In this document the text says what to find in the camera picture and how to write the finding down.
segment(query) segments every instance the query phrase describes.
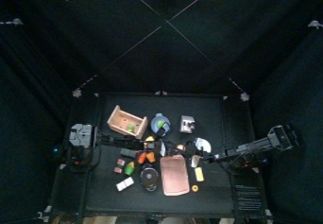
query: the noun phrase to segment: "red object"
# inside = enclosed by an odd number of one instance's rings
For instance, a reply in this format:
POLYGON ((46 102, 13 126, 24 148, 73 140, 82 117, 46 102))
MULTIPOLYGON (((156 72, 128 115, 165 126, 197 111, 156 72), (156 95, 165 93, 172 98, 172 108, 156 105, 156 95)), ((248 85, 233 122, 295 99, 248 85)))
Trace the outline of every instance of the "red object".
POLYGON ((145 161, 145 159, 147 159, 147 153, 143 152, 143 153, 140 154, 139 158, 137 158, 137 163, 139 163, 139 164, 143 164, 144 161, 145 161))

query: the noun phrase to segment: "yellow object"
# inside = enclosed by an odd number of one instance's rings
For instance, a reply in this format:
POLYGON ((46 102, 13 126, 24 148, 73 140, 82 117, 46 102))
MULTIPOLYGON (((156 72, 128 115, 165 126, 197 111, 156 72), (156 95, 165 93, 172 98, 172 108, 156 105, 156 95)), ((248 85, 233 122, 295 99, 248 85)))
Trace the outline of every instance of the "yellow object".
POLYGON ((145 141, 155 141, 152 137, 148 137, 145 141))
POLYGON ((155 160, 155 154, 153 154, 153 152, 149 152, 148 154, 147 154, 147 159, 148 159, 148 161, 151 162, 151 163, 153 163, 156 160, 155 160))
POLYGON ((155 139, 149 136, 148 138, 147 138, 147 140, 145 140, 147 142, 153 142, 155 141, 155 139))
POLYGON ((200 167, 196 168, 196 180, 199 182, 204 181, 203 171, 200 167))
POLYGON ((197 192, 197 186, 196 185, 192 186, 192 191, 197 192))

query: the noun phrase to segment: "black object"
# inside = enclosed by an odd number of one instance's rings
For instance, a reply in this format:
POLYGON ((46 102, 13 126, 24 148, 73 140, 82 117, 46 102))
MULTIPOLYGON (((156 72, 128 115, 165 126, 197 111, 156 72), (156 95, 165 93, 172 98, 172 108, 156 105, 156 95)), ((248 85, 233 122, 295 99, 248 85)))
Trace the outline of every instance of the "black object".
MULTIPOLYGON (((292 127, 289 125, 276 126, 269 130, 267 137, 260 140, 227 148, 216 155, 203 152, 201 160, 216 161, 217 163, 231 162, 231 164, 235 164, 241 160, 243 164, 245 160, 251 161, 252 158, 247 157, 253 154, 259 154, 272 149, 284 151, 292 149, 292 147, 297 145, 297 138, 292 127)), ((243 166, 253 167, 255 163, 251 165, 243 164, 243 166)))
POLYGON ((156 189, 159 175, 151 164, 144 164, 143 171, 140 173, 140 181, 145 186, 148 191, 153 191, 156 189))
POLYGON ((121 148, 120 154, 124 157, 129 157, 129 158, 135 158, 136 157, 136 151, 125 149, 125 148, 121 148))

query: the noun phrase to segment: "small toy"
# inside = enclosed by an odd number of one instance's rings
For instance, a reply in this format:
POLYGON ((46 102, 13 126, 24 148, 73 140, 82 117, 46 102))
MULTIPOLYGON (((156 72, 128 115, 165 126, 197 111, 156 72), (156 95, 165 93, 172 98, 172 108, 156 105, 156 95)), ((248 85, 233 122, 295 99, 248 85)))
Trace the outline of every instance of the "small toy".
POLYGON ((153 163, 156 161, 153 152, 149 152, 147 154, 147 159, 148 159, 149 163, 153 163))
POLYGON ((204 181, 203 171, 200 167, 196 168, 196 180, 204 181))
POLYGON ((127 189, 133 184, 132 177, 128 177, 124 181, 116 184, 116 188, 119 191, 127 189))
POLYGON ((139 155, 137 163, 139 163, 139 164, 143 164, 144 161, 145 161, 145 159, 147 159, 147 153, 143 152, 143 153, 139 155))
POLYGON ((180 132, 192 133, 195 131, 196 122, 192 116, 181 115, 180 118, 180 132))
POLYGON ((119 159, 117 162, 116 162, 116 167, 115 167, 115 173, 117 174, 121 174, 123 173, 123 168, 124 168, 124 165, 125 165, 125 161, 119 159))
POLYGON ((133 125, 132 124, 128 124, 127 125, 127 130, 129 131, 129 132, 135 132, 135 127, 133 127, 133 125))
POLYGON ((121 148, 120 154, 132 159, 136 157, 136 151, 125 149, 125 148, 121 148))
POLYGON ((196 185, 192 186, 192 191, 197 192, 197 186, 196 185))
POLYGON ((131 175, 133 173, 133 171, 135 171, 135 162, 129 162, 127 164, 125 174, 131 175))

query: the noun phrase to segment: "black curtain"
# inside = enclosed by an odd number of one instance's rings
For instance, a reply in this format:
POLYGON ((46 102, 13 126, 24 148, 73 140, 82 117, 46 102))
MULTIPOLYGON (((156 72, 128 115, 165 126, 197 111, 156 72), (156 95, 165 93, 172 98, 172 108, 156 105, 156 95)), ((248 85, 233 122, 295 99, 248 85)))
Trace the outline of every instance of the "black curtain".
POLYGON ((292 123, 301 146, 275 154, 265 170, 272 211, 283 220, 323 220, 323 30, 309 31, 284 63, 252 95, 259 137, 279 124, 292 123))
MULTIPOLYGON (((12 16, 1 11, 4 22, 12 16)), ((72 93, 21 26, 0 25, 0 222, 34 223, 53 181, 72 93)))

